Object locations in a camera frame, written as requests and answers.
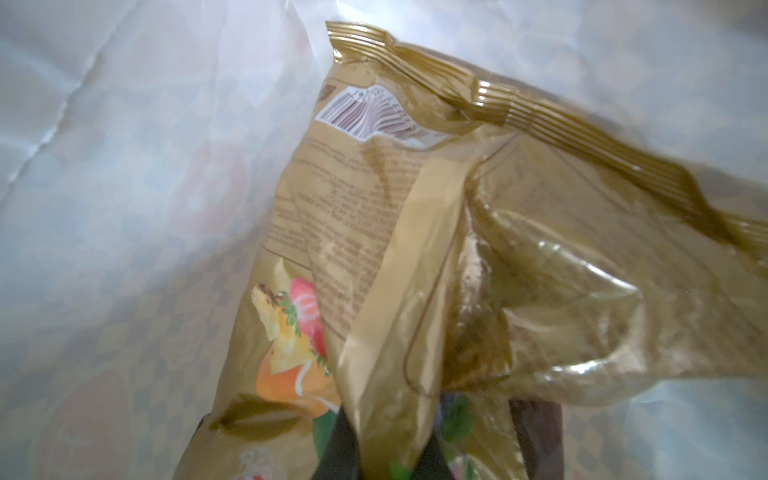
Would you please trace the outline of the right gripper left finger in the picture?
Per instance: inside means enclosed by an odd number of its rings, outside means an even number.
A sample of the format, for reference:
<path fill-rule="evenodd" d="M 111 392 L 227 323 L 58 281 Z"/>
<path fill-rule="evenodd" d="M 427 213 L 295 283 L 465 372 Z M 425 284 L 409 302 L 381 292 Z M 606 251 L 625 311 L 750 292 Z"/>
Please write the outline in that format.
<path fill-rule="evenodd" d="M 343 408 L 315 419 L 312 435 L 319 461 L 312 480 L 363 478 L 357 437 Z"/>

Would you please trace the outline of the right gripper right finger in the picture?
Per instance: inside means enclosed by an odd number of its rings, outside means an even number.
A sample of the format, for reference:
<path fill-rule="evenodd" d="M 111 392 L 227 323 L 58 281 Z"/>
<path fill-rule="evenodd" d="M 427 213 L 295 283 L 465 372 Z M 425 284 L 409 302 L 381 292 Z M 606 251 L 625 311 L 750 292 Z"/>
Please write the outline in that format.
<path fill-rule="evenodd" d="M 530 480 L 564 478 L 563 417 L 560 404 L 545 401 L 509 403 Z"/>

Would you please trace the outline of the gold foil snack bag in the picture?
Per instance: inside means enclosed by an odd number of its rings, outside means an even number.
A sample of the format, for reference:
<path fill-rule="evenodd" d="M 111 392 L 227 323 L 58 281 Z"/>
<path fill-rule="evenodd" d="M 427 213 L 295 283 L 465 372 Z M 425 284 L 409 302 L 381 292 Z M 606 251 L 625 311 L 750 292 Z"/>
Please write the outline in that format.
<path fill-rule="evenodd" d="M 562 105 L 358 23 L 277 185 L 179 479 L 528 479 L 511 401 L 767 372 L 767 225 Z"/>

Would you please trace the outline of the blue checkered paper bag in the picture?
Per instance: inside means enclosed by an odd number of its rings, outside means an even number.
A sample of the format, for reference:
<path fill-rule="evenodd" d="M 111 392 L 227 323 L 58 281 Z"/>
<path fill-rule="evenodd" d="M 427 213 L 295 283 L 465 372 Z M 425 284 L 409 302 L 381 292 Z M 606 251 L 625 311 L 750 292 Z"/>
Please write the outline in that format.
<path fill-rule="evenodd" d="M 767 212 L 763 1 L 5 1 L 3 478 L 173 476 L 328 20 L 541 88 Z"/>

